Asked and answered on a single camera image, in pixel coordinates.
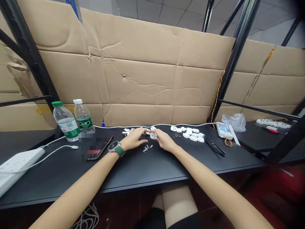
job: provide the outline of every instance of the watch face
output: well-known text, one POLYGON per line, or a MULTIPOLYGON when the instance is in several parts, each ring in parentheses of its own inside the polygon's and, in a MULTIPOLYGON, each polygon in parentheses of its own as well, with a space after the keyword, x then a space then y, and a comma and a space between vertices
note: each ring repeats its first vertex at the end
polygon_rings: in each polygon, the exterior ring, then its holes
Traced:
POLYGON ((119 145, 119 141, 115 141, 113 143, 111 143, 109 146, 108 146, 108 151, 112 151, 114 150, 114 148, 116 148, 118 145, 119 145))

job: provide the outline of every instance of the green bottle label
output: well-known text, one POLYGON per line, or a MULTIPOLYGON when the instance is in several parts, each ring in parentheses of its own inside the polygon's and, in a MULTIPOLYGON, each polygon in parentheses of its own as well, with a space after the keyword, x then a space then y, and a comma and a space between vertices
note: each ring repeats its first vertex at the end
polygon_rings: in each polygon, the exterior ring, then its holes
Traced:
POLYGON ((79 127, 81 129, 86 129, 86 128, 89 128, 91 126, 93 126, 93 122, 92 122, 92 118, 87 118, 87 119, 84 119, 84 120, 77 120, 78 124, 79 124, 79 127))
POLYGON ((67 138, 78 136, 80 133, 75 119, 66 123, 60 123, 58 125, 67 138))

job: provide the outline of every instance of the water bottle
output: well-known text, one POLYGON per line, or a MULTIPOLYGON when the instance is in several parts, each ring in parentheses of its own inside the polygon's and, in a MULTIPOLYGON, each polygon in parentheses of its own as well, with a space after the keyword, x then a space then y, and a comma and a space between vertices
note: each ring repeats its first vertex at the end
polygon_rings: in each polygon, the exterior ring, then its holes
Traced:
POLYGON ((77 141, 80 130, 71 111, 65 108, 61 101, 52 102, 52 105, 54 107, 53 116, 68 142, 77 141))
POLYGON ((85 107, 81 99, 75 99, 73 102, 75 104, 74 115, 79 124, 80 131, 85 134, 94 134, 95 127, 89 110, 85 107))

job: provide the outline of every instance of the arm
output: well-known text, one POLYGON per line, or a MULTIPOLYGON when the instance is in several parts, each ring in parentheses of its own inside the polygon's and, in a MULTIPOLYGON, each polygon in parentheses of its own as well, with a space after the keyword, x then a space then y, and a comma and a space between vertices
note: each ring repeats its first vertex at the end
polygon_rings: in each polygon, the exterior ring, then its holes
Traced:
MULTIPOLYGON (((132 129, 121 142, 124 151, 148 142, 139 141, 140 136, 148 131, 144 128, 132 129)), ((58 198, 30 227, 30 229, 68 229, 86 209, 100 189, 109 171, 119 159, 116 152, 107 153, 81 178, 79 178, 61 197, 58 198)))
POLYGON ((269 222, 241 194, 223 181, 209 168, 178 146, 163 131, 152 130, 158 135, 160 147, 174 154, 188 170, 203 191, 229 218, 236 229, 273 228, 269 222))

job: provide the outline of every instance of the clear plastic bag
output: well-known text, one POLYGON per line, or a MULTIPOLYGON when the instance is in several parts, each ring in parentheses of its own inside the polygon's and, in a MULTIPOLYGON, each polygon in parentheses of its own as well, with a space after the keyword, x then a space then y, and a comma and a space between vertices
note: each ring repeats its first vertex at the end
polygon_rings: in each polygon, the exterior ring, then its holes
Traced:
POLYGON ((228 114, 222 115, 222 122, 231 125, 233 130, 236 132, 244 132, 246 131, 246 120, 242 113, 234 114, 232 116, 228 114))

